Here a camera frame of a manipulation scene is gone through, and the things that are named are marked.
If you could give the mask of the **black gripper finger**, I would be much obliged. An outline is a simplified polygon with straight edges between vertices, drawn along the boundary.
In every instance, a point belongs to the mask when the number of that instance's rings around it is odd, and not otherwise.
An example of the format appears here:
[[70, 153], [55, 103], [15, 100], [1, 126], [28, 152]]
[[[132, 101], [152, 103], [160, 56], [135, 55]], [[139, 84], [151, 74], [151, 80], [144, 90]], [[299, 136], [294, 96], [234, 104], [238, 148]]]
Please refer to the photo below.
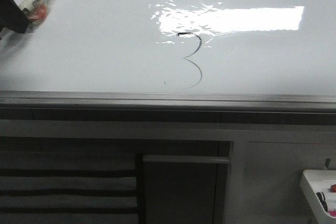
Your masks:
[[24, 34], [29, 20], [14, 0], [1, 0], [1, 31], [7, 28], [13, 32]]

